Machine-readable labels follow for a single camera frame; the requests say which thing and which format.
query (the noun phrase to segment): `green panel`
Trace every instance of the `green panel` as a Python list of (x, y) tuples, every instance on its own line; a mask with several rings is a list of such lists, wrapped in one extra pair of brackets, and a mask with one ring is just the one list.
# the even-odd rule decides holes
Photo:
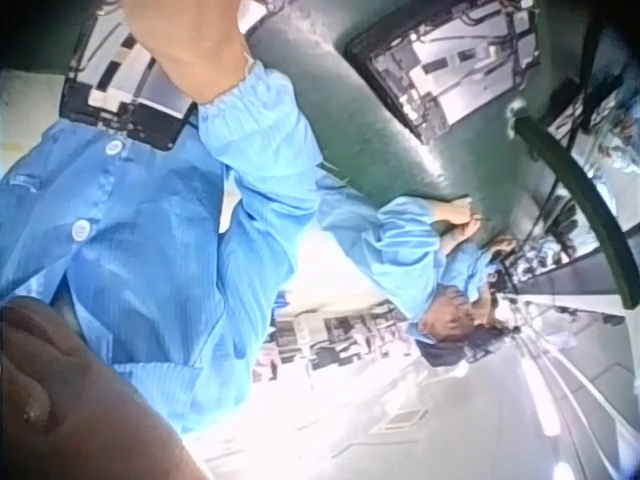
[[(342, 57), (348, 40), (406, 2), (296, 0), (265, 22), (251, 38), (251, 48), (292, 78), (327, 162), (374, 202), (383, 204), (407, 193), (443, 199), (471, 194), (491, 219), (486, 234), (507, 228), (521, 197), (532, 193), (540, 200), (552, 180), (543, 164), (532, 163), (522, 144), (505, 135), (504, 109), (517, 94), (481, 108), (425, 147), (385, 110)], [(565, 77), (578, 77), (586, 16), (561, 3), (538, 2), (541, 65), (522, 92), (534, 117), (546, 109), (551, 91)], [(64, 72), (94, 3), (60, 0), (38, 9), (28, 5), (34, 6), (13, 7), (25, 28), (9, 49), (7, 65)], [(620, 64), (621, 50), (613, 41), (605, 43), (597, 65)], [(530, 220), (520, 218), (519, 223)]]
[[(520, 142), (506, 136), (504, 111), (517, 93), (481, 108), (425, 147), (342, 57), (346, 41), (403, 3), (299, 0), (268, 20), (250, 45), (254, 55), (292, 78), (327, 162), (355, 188), (378, 204), (406, 193), (436, 198), (471, 194), (492, 220), (490, 230), (505, 228), (518, 195), (545, 171), (526, 159)], [(545, 42), (543, 37), (542, 64), (522, 93), (534, 113), (544, 110), (562, 77), (551, 70)]]

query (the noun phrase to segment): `worker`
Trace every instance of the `worker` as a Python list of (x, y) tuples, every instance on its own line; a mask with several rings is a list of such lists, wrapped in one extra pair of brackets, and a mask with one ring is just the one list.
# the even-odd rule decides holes
[(21, 297), (0, 316), (0, 478), (208, 478), (171, 426), (57, 312)]
[[(376, 209), (328, 173), (318, 188), (321, 228), (408, 318), (407, 334), (427, 343), (456, 342), (487, 322), (492, 257), (515, 243), (501, 237), (481, 249), (471, 242), (482, 220), (468, 197), (445, 203), (401, 196)], [(454, 228), (440, 236), (436, 221)]]
[[(177, 432), (198, 431), (247, 398), (321, 153), (291, 82), (250, 58), (239, 0), (120, 3), (197, 102), (197, 128), (160, 152), (56, 122), (0, 181), (0, 305), (49, 304), (68, 284), (93, 353)], [(242, 201), (219, 234), (228, 170)]]

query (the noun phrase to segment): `sleeve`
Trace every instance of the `sleeve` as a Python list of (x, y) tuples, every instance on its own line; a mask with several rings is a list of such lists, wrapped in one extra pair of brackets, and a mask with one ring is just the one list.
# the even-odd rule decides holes
[(199, 131), (242, 196), (219, 241), (217, 281), (236, 355), (257, 355), (317, 209), (322, 155), (291, 82), (258, 62), (233, 91), (200, 107)]
[(407, 318), (422, 316), (446, 262), (428, 202), (403, 196), (376, 209), (328, 174), (318, 186), (322, 229)]
[(458, 287), (470, 302), (475, 302), (494, 269), (491, 252), (466, 241), (456, 247), (447, 259), (441, 283)]

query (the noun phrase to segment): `equipment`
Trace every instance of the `equipment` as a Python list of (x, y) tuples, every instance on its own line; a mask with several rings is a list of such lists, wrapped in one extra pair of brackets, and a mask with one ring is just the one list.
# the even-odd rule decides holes
[[(244, 1), (243, 33), (267, 14)], [(129, 32), (118, 2), (109, 0), (78, 39), (62, 91), (60, 116), (170, 150), (195, 110)]]
[(538, 64), (536, 17), (517, 2), (420, 1), (351, 41), (346, 57), (396, 118), (429, 143), (524, 84)]

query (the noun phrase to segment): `white button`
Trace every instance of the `white button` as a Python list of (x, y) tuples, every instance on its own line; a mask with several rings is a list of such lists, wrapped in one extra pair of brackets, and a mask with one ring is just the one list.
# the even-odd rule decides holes
[(114, 140), (113, 142), (109, 142), (105, 151), (107, 155), (117, 155), (124, 148), (124, 144), (120, 140)]
[(71, 236), (76, 242), (84, 242), (91, 233), (91, 224), (87, 220), (78, 220), (71, 228)]

